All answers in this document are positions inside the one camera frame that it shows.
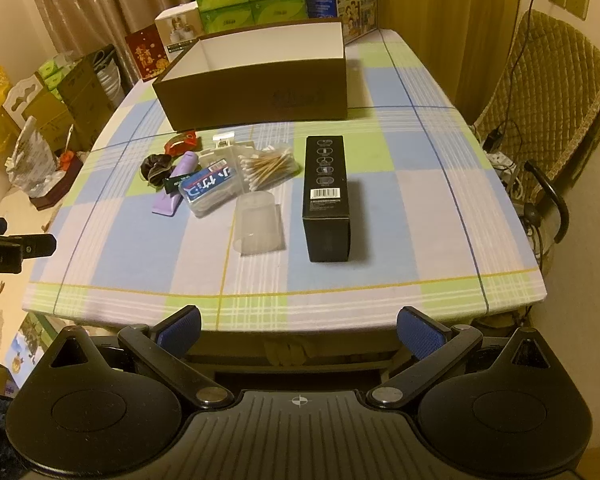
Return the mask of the purple cosmetic tube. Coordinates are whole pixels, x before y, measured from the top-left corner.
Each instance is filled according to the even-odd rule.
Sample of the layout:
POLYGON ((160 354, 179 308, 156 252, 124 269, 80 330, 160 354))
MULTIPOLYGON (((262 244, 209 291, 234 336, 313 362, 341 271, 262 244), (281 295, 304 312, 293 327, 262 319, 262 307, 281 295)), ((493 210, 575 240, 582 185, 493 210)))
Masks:
POLYGON ((194 173, 197 166, 198 155, 196 152, 188 151, 182 155, 170 176, 164 181, 162 190, 157 194, 151 208, 153 214, 165 217, 174 216, 182 200, 178 187, 186 177, 194 173))

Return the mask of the dark velvet scrunchie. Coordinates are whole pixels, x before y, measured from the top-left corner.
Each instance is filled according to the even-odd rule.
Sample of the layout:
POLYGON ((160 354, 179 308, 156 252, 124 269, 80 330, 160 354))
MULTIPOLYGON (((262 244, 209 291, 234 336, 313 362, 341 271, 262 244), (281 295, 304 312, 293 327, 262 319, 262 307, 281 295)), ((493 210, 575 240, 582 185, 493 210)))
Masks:
POLYGON ((169 154, 148 155, 140 164, 140 176, 153 188, 162 188, 172 174, 173 158, 169 154))

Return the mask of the green ointment tube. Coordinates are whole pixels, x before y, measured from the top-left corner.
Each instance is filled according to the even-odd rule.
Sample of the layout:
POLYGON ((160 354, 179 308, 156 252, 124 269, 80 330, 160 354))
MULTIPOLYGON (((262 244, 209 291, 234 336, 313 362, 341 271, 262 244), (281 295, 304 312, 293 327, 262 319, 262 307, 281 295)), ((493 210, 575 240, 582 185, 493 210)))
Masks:
POLYGON ((178 192, 178 186, 180 183, 191 176, 192 174, 180 174, 179 176, 167 178, 163 182, 164 192, 166 192, 166 194, 178 192))

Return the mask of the clear plastic cup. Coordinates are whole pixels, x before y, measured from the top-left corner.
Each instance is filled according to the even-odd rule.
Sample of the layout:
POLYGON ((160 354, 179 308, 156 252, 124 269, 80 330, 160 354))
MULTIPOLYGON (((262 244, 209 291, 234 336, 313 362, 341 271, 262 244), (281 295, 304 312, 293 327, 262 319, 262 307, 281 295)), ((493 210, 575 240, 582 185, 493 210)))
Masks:
POLYGON ((239 255, 278 252, 285 247, 279 206, 270 192, 257 191, 238 197, 233 248, 239 255))

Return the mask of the blue dental floss box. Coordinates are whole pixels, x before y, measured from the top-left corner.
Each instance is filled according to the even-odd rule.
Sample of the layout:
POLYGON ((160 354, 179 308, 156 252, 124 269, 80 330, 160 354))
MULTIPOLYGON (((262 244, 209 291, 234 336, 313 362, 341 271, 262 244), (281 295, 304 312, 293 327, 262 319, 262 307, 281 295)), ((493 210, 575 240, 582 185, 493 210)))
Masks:
POLYGON ((178 190, 194 216, 202 218, 244 194, 245 182, 236 162, 222 158, 181 180, 178 190))

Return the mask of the tall black product box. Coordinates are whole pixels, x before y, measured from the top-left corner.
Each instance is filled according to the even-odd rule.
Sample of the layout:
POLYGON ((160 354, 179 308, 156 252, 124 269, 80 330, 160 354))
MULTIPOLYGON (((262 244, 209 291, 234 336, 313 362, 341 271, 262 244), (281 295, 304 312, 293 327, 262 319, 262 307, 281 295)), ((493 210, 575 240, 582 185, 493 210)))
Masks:
POLYGON ((342 136, 308 136, 302 221, 312 262, 347 261, 351 219, 342 136))

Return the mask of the red snack packet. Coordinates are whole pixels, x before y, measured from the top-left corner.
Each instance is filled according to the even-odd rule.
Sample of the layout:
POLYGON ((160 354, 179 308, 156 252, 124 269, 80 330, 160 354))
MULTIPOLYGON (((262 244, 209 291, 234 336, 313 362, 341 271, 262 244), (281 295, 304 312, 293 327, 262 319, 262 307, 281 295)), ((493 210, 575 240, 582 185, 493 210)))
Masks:
POLYGON ((186 152, 195 151, 198 145, 195 130, 179 132, 164 144, 164 152, 172 158, 178 158, 186 152))

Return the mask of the bag of cotton swabs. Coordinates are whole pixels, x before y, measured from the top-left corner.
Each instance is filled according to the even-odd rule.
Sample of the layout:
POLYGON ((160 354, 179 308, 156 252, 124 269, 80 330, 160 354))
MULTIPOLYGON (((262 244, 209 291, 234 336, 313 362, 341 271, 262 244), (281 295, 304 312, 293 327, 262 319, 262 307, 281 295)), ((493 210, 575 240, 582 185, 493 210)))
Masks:
POLYGON ((249 192, 272 188, 294 177, 300 170, 292 148, 286 145, 269 145, 263 150, 244 151, 237 159, 249 192))

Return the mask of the crumpled white plastic bag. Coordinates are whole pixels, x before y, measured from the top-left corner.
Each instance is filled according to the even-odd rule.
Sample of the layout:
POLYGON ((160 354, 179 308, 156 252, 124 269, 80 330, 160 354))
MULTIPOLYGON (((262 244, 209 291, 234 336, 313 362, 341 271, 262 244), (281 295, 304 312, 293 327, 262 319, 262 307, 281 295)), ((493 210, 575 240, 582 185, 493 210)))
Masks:
POLYGON ((5 169, 12 186, 30 198, 40 198, 65 177, 47 141, 38 131, 34 117, 29 117, 18 136, 14 151, 6 159, 5 169))

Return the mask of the brown cardboard boxes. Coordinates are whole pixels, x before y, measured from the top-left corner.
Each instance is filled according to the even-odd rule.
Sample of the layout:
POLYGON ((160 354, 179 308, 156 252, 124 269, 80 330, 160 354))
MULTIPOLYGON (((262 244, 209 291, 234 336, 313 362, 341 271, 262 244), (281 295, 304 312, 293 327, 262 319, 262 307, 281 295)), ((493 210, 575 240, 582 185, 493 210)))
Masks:
POLYGON ((30 117, 52 151, 91 151, 102 129, 125 97, 125 81, 111 44, 48 78, 20 80, 0 108, 9 127, 19 131, 30 117))

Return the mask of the plaid tablecloth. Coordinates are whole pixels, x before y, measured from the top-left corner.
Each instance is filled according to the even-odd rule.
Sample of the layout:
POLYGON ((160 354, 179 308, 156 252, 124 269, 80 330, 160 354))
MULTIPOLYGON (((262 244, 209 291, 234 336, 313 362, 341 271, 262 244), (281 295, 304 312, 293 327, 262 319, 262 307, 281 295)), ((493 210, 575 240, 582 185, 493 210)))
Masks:
POLYGON ((206 330, 304 333, 389 327, 405 306, 468 320, 541 301, 546 289, 503 185, 460 112, 396 33, 349 44, 349 116, 235 128, 258 148, 302 160, 309 136, 341 136, 351 201, 345 262, 314 263, 302 177, 273 192, 285 243, 242 256, 235 206, 204 218, 151 210, 143 159, 172 133, 150 84, 114 112, 53 222, 23 307, 90 324, 151 324, 184 304, 206 330))

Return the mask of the white power strip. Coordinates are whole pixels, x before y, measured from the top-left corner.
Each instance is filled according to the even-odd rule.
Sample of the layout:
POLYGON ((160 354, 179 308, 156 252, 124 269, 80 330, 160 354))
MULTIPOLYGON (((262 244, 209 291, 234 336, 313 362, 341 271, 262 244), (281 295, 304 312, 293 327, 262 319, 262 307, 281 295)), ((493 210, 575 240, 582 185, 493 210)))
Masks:
POLYGON ((521 170, 516 162, 513 162, 502 152, 488 153, 486 158, 498 175, 507 196, 512 201, 518 219, 526 230, 530 229, 530 223, 524 215, 524 185, 520 176, 521 170))

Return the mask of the dark red gift envelope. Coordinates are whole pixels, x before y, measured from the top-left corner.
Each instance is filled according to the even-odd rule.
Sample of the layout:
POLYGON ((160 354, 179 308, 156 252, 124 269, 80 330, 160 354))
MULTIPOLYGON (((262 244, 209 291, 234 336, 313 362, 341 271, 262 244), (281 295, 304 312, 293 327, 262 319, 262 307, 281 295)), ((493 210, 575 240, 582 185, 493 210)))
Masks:
POLYGON ((155 24, 132 32, 125 37, 125 42, 142 81, 160 76, 169 67, 170 62, 155 24))

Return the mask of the white product box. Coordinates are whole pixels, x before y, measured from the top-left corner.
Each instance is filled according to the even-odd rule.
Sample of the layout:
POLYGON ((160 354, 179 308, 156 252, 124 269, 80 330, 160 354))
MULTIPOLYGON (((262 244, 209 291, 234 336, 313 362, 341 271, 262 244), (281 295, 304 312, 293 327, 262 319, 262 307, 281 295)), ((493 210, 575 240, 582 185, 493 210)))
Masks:
POLYGON ((204 34, 196 1, 162 11, 156 16, 155 25, 169 61, 175 60, 196 38, 204 34))

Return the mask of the quilted olive chair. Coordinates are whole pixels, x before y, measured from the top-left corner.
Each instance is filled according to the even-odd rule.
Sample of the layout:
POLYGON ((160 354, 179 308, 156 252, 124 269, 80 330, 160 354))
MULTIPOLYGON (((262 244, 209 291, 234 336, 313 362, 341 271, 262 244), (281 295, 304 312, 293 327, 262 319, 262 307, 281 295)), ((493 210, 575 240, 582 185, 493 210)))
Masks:
POLYGON ((582 171, 600 140, 600 49, 567 22, 532 10, 472 128, 479 140, 508 119, 500 150, 550 179, 582 171))

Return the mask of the brown cardboard storage box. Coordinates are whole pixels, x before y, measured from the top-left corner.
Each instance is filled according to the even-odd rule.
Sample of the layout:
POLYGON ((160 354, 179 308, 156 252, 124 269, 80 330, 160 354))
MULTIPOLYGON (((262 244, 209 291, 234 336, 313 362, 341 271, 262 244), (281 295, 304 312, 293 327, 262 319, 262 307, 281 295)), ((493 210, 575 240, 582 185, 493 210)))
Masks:
POLYGON ((341 21, 312 18, 204 35, 152 86, 176 131, 344 119, 341 21))

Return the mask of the golden yellow curtain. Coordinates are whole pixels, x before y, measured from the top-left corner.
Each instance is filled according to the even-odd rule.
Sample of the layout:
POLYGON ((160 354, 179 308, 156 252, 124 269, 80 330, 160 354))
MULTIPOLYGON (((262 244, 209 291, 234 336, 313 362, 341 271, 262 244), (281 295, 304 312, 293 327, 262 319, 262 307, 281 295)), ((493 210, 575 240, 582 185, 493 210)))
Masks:
POLYGON ((378 0, 379 26, 400 34, 466 122, 489 101, 515 35, 519 0, 378 0))

